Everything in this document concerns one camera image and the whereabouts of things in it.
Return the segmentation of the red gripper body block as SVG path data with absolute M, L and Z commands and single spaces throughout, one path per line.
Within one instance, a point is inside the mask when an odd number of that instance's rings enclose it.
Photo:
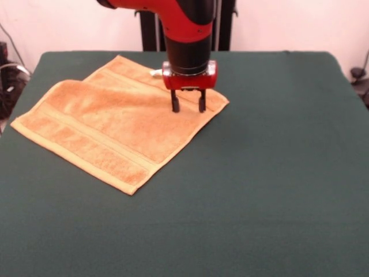
M 174 73 L 168 61 L 163 62 L 162 78 L 167 89 L 171 90 L 204 90 L 213 89 L 216 85 L 218 64 L 215 60 L 208 62 L 203 73 L 195 75 L 180 75 Z

